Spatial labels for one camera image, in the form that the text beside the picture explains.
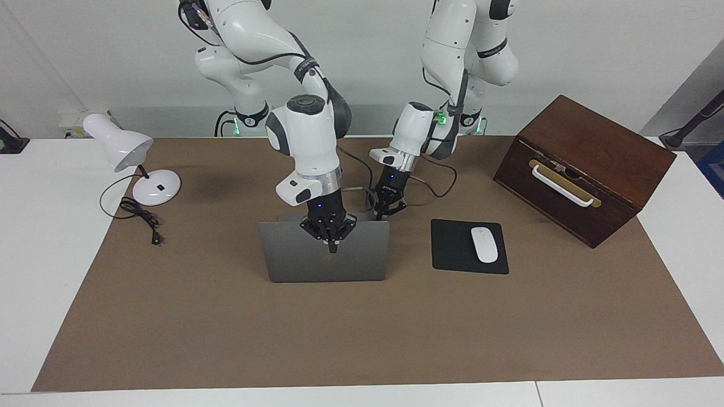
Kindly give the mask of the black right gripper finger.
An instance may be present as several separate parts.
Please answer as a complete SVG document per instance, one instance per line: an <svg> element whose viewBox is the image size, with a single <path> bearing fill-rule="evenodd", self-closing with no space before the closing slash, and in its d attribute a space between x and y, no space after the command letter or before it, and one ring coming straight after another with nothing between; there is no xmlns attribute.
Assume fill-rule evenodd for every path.
<svg viewBox="0 0 724 407"><path fill-rule="evenodd" d="M333 228L327 224L324 218L303 218L300 227L316 240L323 242L329 252L334 252Z"/></svg>
<svg viewBox="0 0 724 407"><path fill-rule="evenodd" d="M357 224L357 216L354 214L336 215L331 219L331 252L336 253L337 247L347 235L351 234Z"/></svg>

